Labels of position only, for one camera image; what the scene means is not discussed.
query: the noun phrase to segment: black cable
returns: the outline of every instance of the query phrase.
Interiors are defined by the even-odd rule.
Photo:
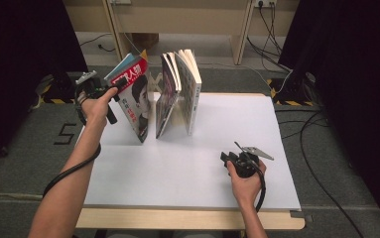
[[[61,181],[65,177],[71,175],[72,173],[78,171],[79,169],[87,166],[90,162],[94,161],[99,156],[100,151],[101,151],[101,147],[100,147],[100,144],[99,144],[99,146],[97,147],[96,152],[89,159],[87,159],[87,160],[81,162],[80,164],[78,164],[78,165],[76,165],[74,167],[71,167],[68,170],[66,170],[66,171],[62,172],[61,174],[57,175],[54,179],[51,180],[50,183],[48,183],[47,187],[45,187],[45,191],[44,191],[42,197],[45,197],[45,195],[48,193],[48,191],[50,191],[51,188],[53,188],[53,186],[55,184],[57,184],[59,181]]]
[[[356,224],[354,223],[354,221],[350,218],[350,216],[347,214],[347,212],[341,207],[341,205],[337,202],[337,200],[335,200],[334,197],[332,197],[332,195],[325,189],[325,187],[323,186],[323,184],[319,181],[317,175],[315,174],[313,168],[311,167],[310,165],[310,162],[308,161],[308,158],[307,158],[307,155],[305,153],[305,149],[304,149],[304,143],[303,143],[303,136],[304,136],[304,130],[305,128],[308,126],[308,124],[310,123],[311,120],[313,120],[314,117],[316,117],[317,115],[319,115],[320,112],[317,112],[315,113],[314,115],[312,115],[310,117],[310,119],[308,119],[308,121],[304,124],[304,126],[302,127],[301,129],[301,136],[300,136],[300,142],[301,142],[301,151],[302,151],[302,155],[304,157],[304,160],[305,160],[305,163],[307,164],[308,166],[308,169],[310,170],[312,176],[314,177],[314,179],[317,181],[318,185],[322,188],[322,190],[325,192],[325,194],[334,202],[334,204],[338,207],[338,209],[344,214],[344,216],[348,219],[348,221],[350,222],[350,224],[353,226],[353,228],[356,230],[357,234],[360,236],[360,237],[363,237],[362,233],[360,232],[359,228],[356,226]]]
[[[265,19],[264,16],[263,16],[263,12],[261,11],[262,8],[259,8],[259,11],[260,11],[260,16],[261,16],[261,18],[263,19],[263,22],[264,22],[264,24],[265,24],[265,26],[266,26],[267,32],[269,33],[268,38],[267,38],[267,41],[268,41],[269,39],[271,39],[270,41],[271,41],[272,44],[276,47],[277,52],[280,54],[280,50],[281,50],[281,48],[280,48],[279,44],[278,44],[277,41],[276,41],[276,36],[274,35],[275,9],[273,8],[273,5],[274,5],[274,4],[272,4],[272,8],[271,8],[271,20],[272,20],[271,28],[269,28],[269,26],[268,26],[268,24],[267,24],[267,21],[266,21],[266,19]]]
[[[316,121],[320,121],[320,120],[324,120],[324,119],[326,119],[326,118],[316,119],[315,121],[310,122],[310,124],[309,124],[308,126],[311,126],[311,125],[318,125],[318,126],[321,126],[321,127],[329,127],[329,126],[324,126],[324,125],[316,124]],[[285,137],[282,137],[282,140],[287,139],[287,138],[289,138],[289,137],[293,137],[293,136],[298,135],[298,134],[300,134],[300,133],[301,133],[301,131],[299,131],[299,132],[295,132],[295,133],[290,134],[290,135],[285,136]]]
[[[97,45],[101,50],[104,50],[104,51],[106,51],[106,52],[113,52],[113,51],[115,51],[115,48],[114,49],[112,49],[112,50],[107,50],[105,47],[103,47],[102,45]]]
[[[282,65],[278,64],[277,62],[275,62],[273,59],[271,59],[270,57],[266,56],[263,52],[266,52],[260,48],[258,48],[257,46],[255,46],[251,40],[249,39],[249,37],[246,38],[248,40],[248,43],[251,45],[251,47],[254,49],[254,51],[260,55],[262,57],[262,59],[265,59],[267,61],[269,61],[270,63],[274,64],[275,66],[281,68],[282,70],[284,70],[285,72],[283,73],[286,73],[286,72],[289,72],[289,70],[285,67],[283,67]],[[269,68],[267,68],[266,66],[264,66],[264,68],[268,71],[272,71],[272,72],[278,72],[278,73],[281,73],[280,71],[273,71],[273,70],[270,70]]]
[[[254,168],[254,170],[257,172],[258,176],[260,177],[260,185],[261,185],[260,199],[258,200],[257,205],[255,206],[255,210],[258,213],[258,211],[260,211],[260,209],[261,209],[261,206],[263,205],[264,198],[266,197],[266,181],[264,180],[264,174],[260,170],[259,165],[257,165],[255,163],[255,161],[250,159],[251,157],[248,155],[248,153],[246,151],[244,151],[242,149],[242,147],[240,147],[237,142],[235,142],[235,144],[236,144],[236,146],[239,147],[239,149],[241,149],[242,153],[246,157],[246,160],[252,165],[252,168]]]
[[[74,91],[74,101],[75,101],[75,109],[77,111],[77,114],[78,114],[78,118],[80,119],[80,121],[83,123],[83,125],[85,126],[86,124],[86,120],[84,118],[84,114],[83,112],[81,111],[81,103],[83,101],[85,101],[88,97],[88,95],[86,97],[84,97],[81,101],[78,100],[78,94],[79,92],[83,90],[83,88],[79,87],[78,85],[75,87],[75,91]],[[74,167],[71,167],[69,168],[68,170],[62,172],[61,174],[57,175],[55,178],[53,178],[50,183],[48,183],[47,187],[45,187],[45,190],[44,190],[44,193],[42,195],[42,197],[45,197],[45,195],[48,193],[48,191],[51,190],[51,188],[54,187],[54,185],[56,185],[59,181],[61,181],[62,179],[64,179],[65,177],[71,175],[72,173],[80,170],[81,168],[87,166],[88,164],[90,164],[92,161],[94,161],[100,154],[100,151],[101,151],[101,146],[100,146],[100,143],[96,149],[96,152],[90,157],[88,158],[87,160],[81,162],[80,164],[74,166]]]
[[[104,36],[107,36],[107,35],[112,35],[111,33],[106,33],[106,34],[103,34],[103,35],[100,35],[98,36],[97,38],[93,39],[93,40],[90,40],[90,41],[87,41],[87,42],[83,42],[80,44],[80,46],[84,45],[84,44],[87,44],[87,43],[91,43],[91,42],[94,42],[96,41],[97,39],[101,38],[101,37],[104,37]]]
[[[317,121],[325,120],[326,118],[320,118],[316,119],[315,121],[311,122],[311,124],[314,124],[316,126],[321,126],[321,127],[330,127],[329,125],[322,125],[319,123],[316,123]],[[279,125],[286,124],[286,123],[293,123],[293,122],[303,122],[305,123],[306,121],[300,121],[300,120],[293,120],[293,121],[284,121],[284,122],[279,122]]]
[[[312,109],[307,109],[307,110],[302,110],[302,109],[294,109],[294,110],[274,110],[274,112],[320,112],[320,110],[312,110]]]

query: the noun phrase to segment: book cover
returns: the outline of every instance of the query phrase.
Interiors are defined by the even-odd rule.
[[[156,138],[165,131],[172,110],[178,101],[181,89],[177,82],[176,72],[168,54],[161,55],[162,60],[162,93],[156,102]]]
[[[191,50],[180,50],[175,55],[182,85],[179,103],[187,132],[189,135],[192,135],[199,94],[201,92],[201,76],[199,75],[198,67]]]
[[[104,77],[109,86],[126,79],[125,85],[118,90],[118,103],[142,143],[149,131],[149,75],[147,55],[146,52],[142,52],[139,56],[127,56]]]

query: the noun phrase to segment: electrical outlet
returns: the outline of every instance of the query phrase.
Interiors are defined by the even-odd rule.
[[[271,8],[271,5],[274,4],[276,7],[277,0],[255,0],[255,7],[258,7],[258,3],[263,1],[263,8]]]

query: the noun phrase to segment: magazine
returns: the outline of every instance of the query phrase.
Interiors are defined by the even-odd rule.
[[[120,80],[126,80],[118,90],[118,100],[128,121],[140,142],[144,142],[148,134],[150,101],[147,93],[149,67],[146,52],[138,56],[128,54],[104,79],[109,86]]]

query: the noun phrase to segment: black curtain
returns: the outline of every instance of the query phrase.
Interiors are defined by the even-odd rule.
[[[380,3],[326,2],[301,0],[281,63],[315,75],[341,145],[380,207]]]
[[[30,106],[35,89],[51,74],[69,90],[69,71],[87,65],[62,0],[0,1],[0,149]]]

